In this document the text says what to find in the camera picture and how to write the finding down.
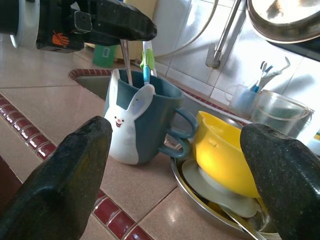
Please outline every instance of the blue mug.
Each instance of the blue mug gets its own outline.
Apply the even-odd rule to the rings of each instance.
[[[104,108],[104,117],[113,131],[109,155],[129,165],[144,164],[159,152],[185,157],[192,149],[188,139],[199,125],[195,116],[181,109],[183,92],[155,76],[144,85],[143,73],[137,71],[132,71],[132,82],[133,86],[128,84],[124,69],[112,71]],[[171,128],[175,114],[190,124],[189,131]],[[167,134],[181,144],[180,150],[164,144]]]

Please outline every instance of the tiled countertop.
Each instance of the tiled countertop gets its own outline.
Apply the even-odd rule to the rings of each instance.
[[[43,161],[42,148],[58,145],[85,121],[101,115],[105,103],[68,79],[67,73],[73,68],[92,68],[81,52],[65,60],[63,54],[15,51],[0,45],[0,94],[9,102],[4,101],[3,106],[15,107],[10,108],[11,112],[2,111],[2,115],[18,116],[20,112],[23,118],[12,117],[10,125],[8,119],[0,117],[0,156],[23,182]],[[29,67],[20,68],[27,59]],[[14,128],[19,119],[28,119],[32,124],[24,125],[26,135],[33,134],[31,138],[26,140],[20,135],[23,129]],[[27,128],[34,126],[38,132],[28,133]],[[35,149],[31,147],[32,139]],[[101,190],[82,240],[238,239],[200,218],[183,200],[170,158],[164,154],[141,166],[124,165],[109,157]]]

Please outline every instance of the metal pot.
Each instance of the metal pot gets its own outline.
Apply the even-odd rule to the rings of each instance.
[[[255,30],[274,43],[300,43],[320,37],[320,0],[247,0]]]

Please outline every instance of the metal bowl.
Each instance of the metal bowl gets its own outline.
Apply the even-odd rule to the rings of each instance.
[[[255,30],[274,43],[300,43],[320,37],[320,0],[247,0]]]
[[[175,176],[175,179],[177,180],[177,185],[183,198],[203,219],[205,219],[212,225],[219,227],[234,236],[248,240],[252,239],[248,233],[244,232],[237,223],[232,221],[222,211],[218,204],[209,202],[201,196],[197,196],[192,191],[192,189],[186,183],[182,174],[182,165],[187,159],[189,158],[171,158],[171,168]],[[281,240],[278,233],[262,232],[261,234],[268,240]]]

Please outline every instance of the rabbit ear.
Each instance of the rabbit ear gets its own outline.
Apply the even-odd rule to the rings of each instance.
[[[118,97],[118,80],[120,79],[119,69],[114,69],[111,73],[109,85],[109,105],[117,104]]]
[[[133,96],[127,112],[132,115],[133,120],[140,117],[150,106],[155,94],[155,87],[147,84],[140,88]]]

